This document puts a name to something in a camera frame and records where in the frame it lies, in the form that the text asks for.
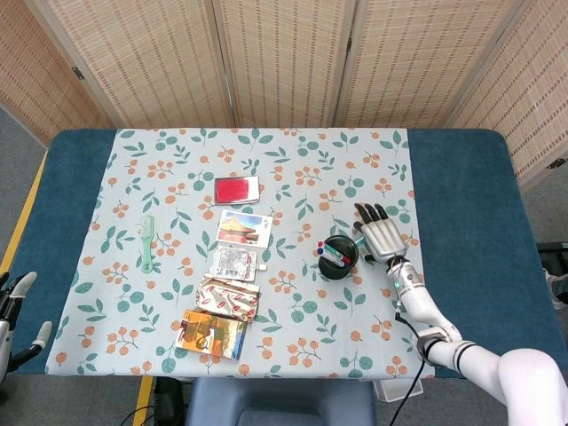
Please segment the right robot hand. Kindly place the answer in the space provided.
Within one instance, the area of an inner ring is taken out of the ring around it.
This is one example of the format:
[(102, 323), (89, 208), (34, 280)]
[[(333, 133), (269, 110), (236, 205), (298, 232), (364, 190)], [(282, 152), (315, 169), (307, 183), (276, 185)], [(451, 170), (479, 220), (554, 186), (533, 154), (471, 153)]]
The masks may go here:
[(364, 237), (367, 249), (376, 262), (388, 264), (393, 258), (406, 255), (407, 245), (383, 206), (378, 203), (355, 203), (354, 207), (360, 216), (354, 227)]

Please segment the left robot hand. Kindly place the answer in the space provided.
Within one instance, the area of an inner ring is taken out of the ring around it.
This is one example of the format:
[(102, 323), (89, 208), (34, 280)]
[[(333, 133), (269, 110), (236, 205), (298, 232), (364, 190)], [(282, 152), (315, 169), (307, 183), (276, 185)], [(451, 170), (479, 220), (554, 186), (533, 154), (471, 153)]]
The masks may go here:
[(39, 328), (35, 340), (28, 348), (12, 352), (13, 334), (17, 325), (23, 301), (36, 281), (37, 273), (28, 272), (8, 283), (10, 274), (1, 274), (1, 382), (22, 365), (43, 351), (51, 336), (52, 323), (45, 321)]

